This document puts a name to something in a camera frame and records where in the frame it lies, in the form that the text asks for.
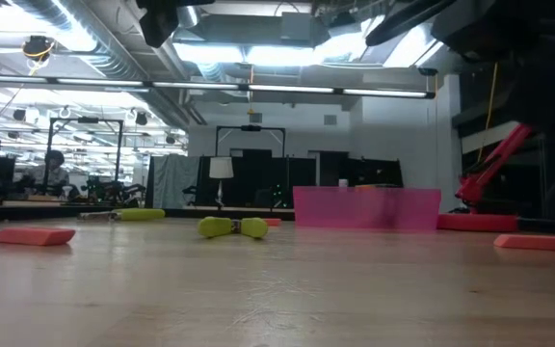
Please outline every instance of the wooden floor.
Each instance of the wooden floor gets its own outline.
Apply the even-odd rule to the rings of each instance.
[[[554,252],[195,222],[51,221],[78,229],[69,246],[0,246],[0,347],[555,346]]]

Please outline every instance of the ceiling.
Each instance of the ceiling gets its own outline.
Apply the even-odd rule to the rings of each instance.
[[[407,68],[409,64],[403,68],[388,68],[383,65],[388,65],[390,56],[398,50],[400,42],[406,41],[405,35],[376,47],[368,49],[362,47],[364,50],[357,53],[360,56],[354,57],[355,52],[360,48],[364,32],[369,31],[371,26],[375,25],[374,23],[378,24],[384,15],[398,11],[404,2],[389,5],[388,1],[371,0],[356,2],[217,0],[214,4],[196,8],[198,24],[189,28],[180,27],[172,36],[172,41],[168,41],[158,49],[146,45],[138,21],[143,12],[136,7],[133,0],[85,0],[84,2],[58,0],[57,3],[52,3],[51,0],[12,0],[12,2],[16,6],[0,8],[0,74],[28,74],[35,63],[23,56],[21,44],[31,35],[44,35],[55,38],[57,45],[51,51],[48,64],[36,71],[37,76],[79,78],[120,76],[119,79],[163,81],[189,79],[209,82],[253,80],[254,83],[267,85],[413,91],[426,90],[430,85],[416,68]],[[68,18],[72,20],[69,25],[70,30],[62,30],[61,27],[56,26],[57,23],[49,22],[48,17],[40,12],[39,5],[43,8],[47,7],[50,11],[56,6],[53,4],[66,8],[73,19]],[[330,23],[334,20],[334,16],[344,11],[353,13],[354,23],[339,28],[340,30],[350,28],[349,30],[354,32],[349,34],[347,40],[333,40],[331,35],[334,38],[339,38],[339,35],[334,33],[334,29],[328,28],[331,27]],[[290,27],[299,28],[299,25],[311,28],[309,33],[300,29],[288,32],[292,29]],[[421,39],[428,44],[429,48],[433,42],[428,33],[429,23],[425,25],[421,26],[418,34],[425,36]],[[95,46],[96,49],[91,52],[78,52],[77,46],[82,44],[88,44],[89,47]],[[349,53],[339,57],[327,53],[329,56],[323,56],[321,61],[315,61],[313,64],[300,63],[295,59],[294,64],[287,64],[293,66],[255,64],[250,68],[249,65],[236,62],[221,62],[220,59],[224,56],[211,52],[200,57],[216,61],[210,65],[200,64],[199,61],[194,60],[183,61],[181,53],[185,52],[180,50],[181,44],[236,47],[235,50],[242,54],[246,62],[251,61],[252,51],[256,46],[265,47],[267,44],[288,49],[296,46],[308,53],[313,51],[314,54],[346,47]],[[415,48],[410,46],[406,47],[406,50],[412,51]],[[279,54],[270,55],[269,59],[277,58],[278,62],[286,62],[292,61],[294,57],[291,51],[282,56]],[[120,71],[112,68],[108,70],[103,63],[100,63],[102,57],[116,57],[118,64],[116,68]],[[437,67],[441,73],[450,71],[455,66],[454,57],[447,52],[446,47],[440,47],[437,53],[423,65],[423,67]],[[123,144],[130,147],[129,150],[147,147],[148,151],[150,147],[158,147],[179,152],[185,151],[187,139],[179,135],[174,145],[168,145],[165,144],[167,133],[172,133],[178,128],[186,130],[191,125],[220,123],[219,114],[213,112],[211,117],[207,117],[209,120],[206,120],[199,111],[215,109],[212,105],[253,102],[290,104],[294,108],[298,104],[319,104],[339,106],[342,111],[349,111],[357,102],[357,98],[352,96],[308,93],[158,91],[157,95],[155,93],[146,95],[126,91],[105,92],[91,88],[82,88],[81,91],[74,92],[23,90],[14,96],[15,93],[15,89],[0,88],[0,139],[6,143],[44,144],[43,131],[48,127],[48,118],[67,110],[71,112],[72,117],[93,116],[106,120],[124,120],[124,131],[130,135],[124,136]],[[11,97],[13,102],[4,109],[2,105],[5,106]],[[32,115],[39,115],[38,120],[14,120],[15,109],[28,107],[32,110],[30,112]],[[148,114],[145,127],[134,122],[135,115],[139,112]],[[3,128],[27,130],[19,131],[20,137],[12,140]],[[55,137],[56,144],[69,146],[70,155],[73,147],[77,145],[111,147],[112,145],[109,144],[115,144],[117,141],[117,136],[109,134],[112,129],[102,123],[76,124],[74,129],[69,131],[69,134],[62,130],[62,133]],[[90,144],[86,141],[74,140],[74,133],[83,131],[93,131],[93,141]],[[139,132],[145,132],[145,134],[140,136]],[[139,152],[142,150],[134,149],[134,152],[129,153]]]

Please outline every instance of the pink box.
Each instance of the pink box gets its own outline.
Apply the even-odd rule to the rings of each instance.
[[[294,187],[298,227],[350,227],[436,232],[440,190]]]

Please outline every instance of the floor lamp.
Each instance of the floor lamp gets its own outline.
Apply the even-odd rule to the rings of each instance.
[[[220,185],[218,187],[218,196],[216,197],[216,202],[218,207],[224,207],[222,203],[222,180],[225,178],[232,178],[232,159],[230,157],[213,157],[211,158],[211,164],[209,166],[209,177],[217,178],[220,180]]]

